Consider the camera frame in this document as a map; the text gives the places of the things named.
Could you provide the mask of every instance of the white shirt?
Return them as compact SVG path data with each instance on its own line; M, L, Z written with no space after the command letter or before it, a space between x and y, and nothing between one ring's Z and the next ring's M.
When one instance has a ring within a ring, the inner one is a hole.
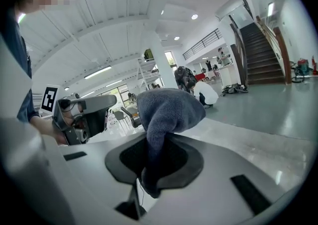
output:
M213 88L205 82L199 81L193 88L194 96L200 97L200 93L205 97L205 103L212 105L217 102L219 96Z

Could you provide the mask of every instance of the black velcro strip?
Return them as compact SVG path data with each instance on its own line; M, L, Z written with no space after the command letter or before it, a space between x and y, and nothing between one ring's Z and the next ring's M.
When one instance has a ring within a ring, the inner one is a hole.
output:
M253 211L254 215L258 215L271 205L246 176L234 176L231 177L231 181Z
M75 152L75 153L64 155L64 159L66 161L68 161L68 160L72 160L72 159L77 159L77 158L83 157L85 155L87 155L87 154L84 153L83 151L79 151L79 152Z

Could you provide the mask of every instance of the tube light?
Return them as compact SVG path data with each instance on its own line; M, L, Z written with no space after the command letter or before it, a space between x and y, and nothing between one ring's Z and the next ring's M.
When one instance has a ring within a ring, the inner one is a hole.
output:
M119 81L113 82L113 83L111 83L111 84L107 85L106 87L109 87L110 85L113 85L113 84L117 84L117 83L119 83L119 82L121 82L121 81L122 81L122 80L119 80Z
M273 11L274 11L274 3L271 2L269 5L268 5L268 14L267 16L271 16L273 14Z
M25 14L24 14L24 13L22 13L22 14L20 15L19 19L18 19L18 23L20 23L20 22L21 22L21 20L22 20L24 17L25 17Z
M85 94L84 96L82 96L81 98L84 98L84 97L86 97L86 96L88 96L88 95L90 95L90 94L92 94L92 93L94 93L95 91L93 91L93 92L90 92L90 93L88 93L88 94Z
M111 66L108 66L108 67L106 67L106 68L103 68L103 69L101 69L101 70L99 70L99 71L97 71L97 72L95 72L95 73L92 73L92 74L90 74L90 75L88 75L88 76L86 76L86 77L84 77L85 79L89 79L89 78L91 78L92 76L96 76L97 74L100 74L100 73L102 73L102 72L105 72L106 70L109 70L109 69L111 69Z

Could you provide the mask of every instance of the white tile floor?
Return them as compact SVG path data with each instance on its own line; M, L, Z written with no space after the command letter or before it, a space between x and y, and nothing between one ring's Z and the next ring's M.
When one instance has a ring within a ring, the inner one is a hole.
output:
M116 123L89 143L115 140L143 130L142 126L134 129L131 125L121 127ZM257 132L207 118L180 134L235 151L267 173L285 191L302 182L316 151L314 142ZM138 194L140 204L144 195L143 207L148 211L156 200L146 192L143 194L139 182Z

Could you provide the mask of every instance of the blue shirt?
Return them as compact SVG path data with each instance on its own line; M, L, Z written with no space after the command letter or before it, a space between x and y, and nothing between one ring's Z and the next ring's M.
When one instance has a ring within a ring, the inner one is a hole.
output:
M4 23L1 25L3 39L13 57L17 60L25 73L32 78L31 59L26 51L25 42L20 34L19 25L15 20L14 9L9 9L4 18ZM32 90L29 90L21 105L17 118L22 122L29 122L33 116L39 116L39 114L34 110Z

